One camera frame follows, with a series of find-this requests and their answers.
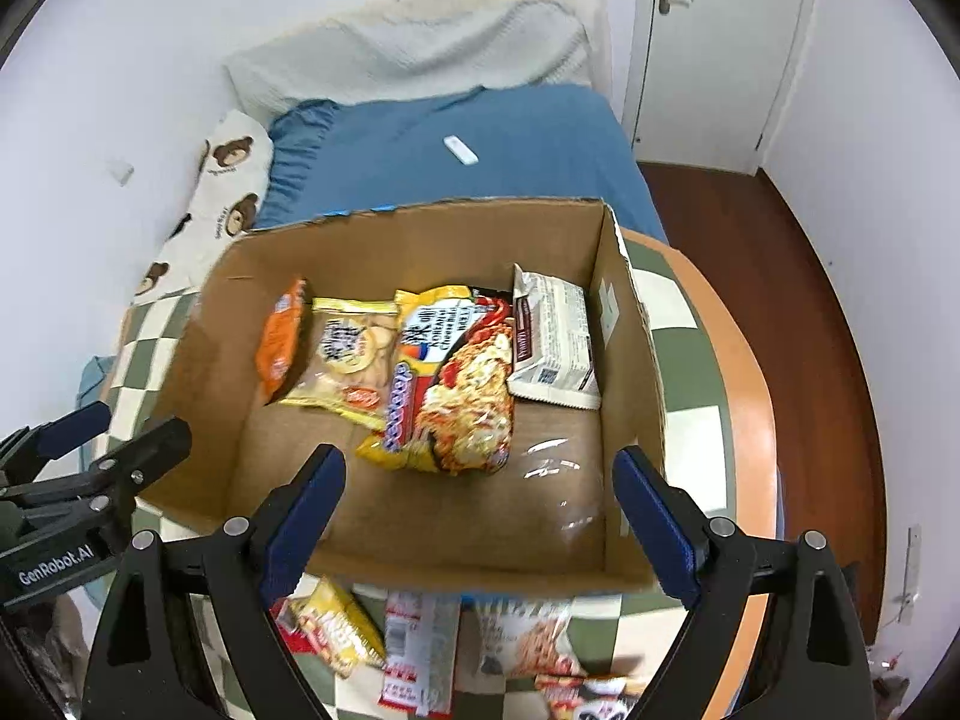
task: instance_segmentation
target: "metal screw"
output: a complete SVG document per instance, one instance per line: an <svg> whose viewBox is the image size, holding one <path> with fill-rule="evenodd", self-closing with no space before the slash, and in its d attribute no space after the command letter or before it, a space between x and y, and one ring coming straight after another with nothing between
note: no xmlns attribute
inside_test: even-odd
<svg viewBox="0 0 960 720"><path fill-rule="evenodd" d="M224 533L228 536L241 536L247 532L250 521L246 517L231 517L224 522Z"/></svg>
<svg viewBox="0 0 960 720"><path fill-rule="evenodd" d="M736 533L736 525L726 517L714 517L710 521L710 529L716 533L717 536L720 536L720 538L727 538Z"/></svg>
<svg viewBox="0 0 960 720"><path fill-rule="evenodd" d="M140 531L131 541L133 549L146 549L152 543L154 543L154 535L150 531Z"/></svg>
<svg viewBox="0 0 960 720"><path fill-rule="evenodd" d="M824 546L827 546L827 537L820 531L807 531L803 540L814 549L823 549Z"/></svg>

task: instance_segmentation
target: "open cardboard box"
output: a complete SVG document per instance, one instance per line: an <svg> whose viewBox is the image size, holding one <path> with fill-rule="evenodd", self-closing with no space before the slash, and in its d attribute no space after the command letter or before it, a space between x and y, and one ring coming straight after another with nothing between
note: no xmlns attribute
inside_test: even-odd
<svg viewBox="0 0 960 720"><path fill-rule="evenodd" d="M367 435L325 410L261 405L253 354L295 276L316 295L390 299L442 284L512 288L512 268L587 290L598 412L518 400L510 460L491 476L388 471L353 456ZM384 587L565 597L654 581L621 527L613 455L664 468L664 401L613 213L598 200L445 201L253 233L219 261L176 347L155 415L193 431L190 457L143 497L208 533L251 514L318 443L347 456L347 489L311 573Z"/></svg>

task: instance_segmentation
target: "brown floor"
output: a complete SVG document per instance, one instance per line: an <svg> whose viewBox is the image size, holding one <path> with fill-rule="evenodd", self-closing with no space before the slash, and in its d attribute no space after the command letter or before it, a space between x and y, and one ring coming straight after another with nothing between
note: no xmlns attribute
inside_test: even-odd
<svg viewBox="0 0 960 720"><path fill-rule="evenodd" d="M693 261L763 370L776 420L786 536L815 528L859 562L865 637L880 619L886 508L860 360L820 261L769 178L643 165L670 244Z"/></svg>

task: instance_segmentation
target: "white door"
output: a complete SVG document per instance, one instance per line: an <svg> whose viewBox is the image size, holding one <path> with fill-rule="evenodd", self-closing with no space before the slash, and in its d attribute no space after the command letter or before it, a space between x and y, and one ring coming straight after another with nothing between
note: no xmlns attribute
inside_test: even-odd
<svg viewBox="0 0 960 720"><path fill-rule="evenodd" d="M800 1L654 0L637 159L754 172Z"/></svg>

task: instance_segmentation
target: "blue bed sheet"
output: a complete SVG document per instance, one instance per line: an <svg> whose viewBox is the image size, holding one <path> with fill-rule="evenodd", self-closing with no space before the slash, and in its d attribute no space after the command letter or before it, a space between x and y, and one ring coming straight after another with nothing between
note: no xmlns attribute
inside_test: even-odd
<svg viewBox="0 0 960 720"><path fill-rule="evenodd" d="M455 135L479 158L464 165ZM270 130L257 228L445 197L601 197L624 227L666 242L610 105L571 84L478 88L425 100L309 100Z"/></svg>

